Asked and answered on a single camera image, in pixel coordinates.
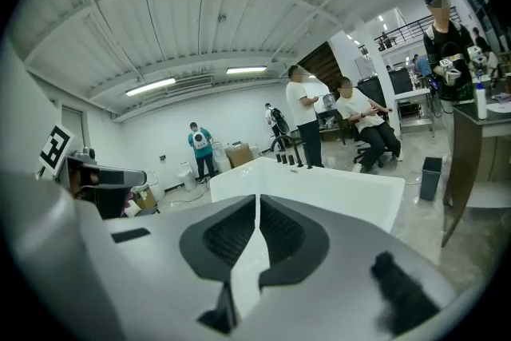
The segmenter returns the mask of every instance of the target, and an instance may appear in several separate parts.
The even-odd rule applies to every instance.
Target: white bottle
[[[481,82],[476,84],[476,102],[477,102],[477,116],[480,120],[484,120],[488,117],[486,110],[486,90]]]

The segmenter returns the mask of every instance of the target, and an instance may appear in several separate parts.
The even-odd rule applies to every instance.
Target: black and white marker tag
[[[53,176],[56,176],[61,168],[65,155],[71,147],[74,135],[61,124],[56,124],[39,155],[41,162]]]

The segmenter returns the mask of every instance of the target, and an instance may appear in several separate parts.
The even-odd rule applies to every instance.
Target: black trash bin
[[[442,172],[442,159],[426,157],[422,166],[422,183],[419,197],[424,200],[433,200],[437,191],[438,180]]]

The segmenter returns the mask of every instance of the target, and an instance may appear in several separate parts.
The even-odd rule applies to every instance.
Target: fluorescent light
[[[238,73],[258,73],[264,71],[266,69],[265,66],[262,67],[236,67],[232,69],[227,69],[227,74],[238,74]]]
[[[130,89],[126,91],[126,95],[128,97],[132,97],[134,95],[145,93],[151,89],[159,89],[161,87],[165,87],[166,85],[176,84],[175,78],[165,78],[164,80],[158,80],[155,82],[151,82],[149,84],[141,85],[140,87],[136,87],[135,89]]]

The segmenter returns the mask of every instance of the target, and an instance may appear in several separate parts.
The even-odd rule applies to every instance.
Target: railing
[[[460,17],[458,16],[458,12],[456,11],[456,7],[453,6],[450,8],[450,19],[455,22],[461,22]],[[413,38],[421,38],[424,36],[424,33],[433,23],[433,16],[427,16],[425,18],[421,18],[416,20],[415,22],[411,22],[405,26],[398,27],[396,30],[392,30],[390,32],[385,33],[374,40],[374,43],[378,47],[380,51],[388,50],[398,44],[402,44],[404,42],[408,42]],[[358,47],[362,55],[367,56],[369,53],[367,52],[367,48],[365,45],[361,45]]]

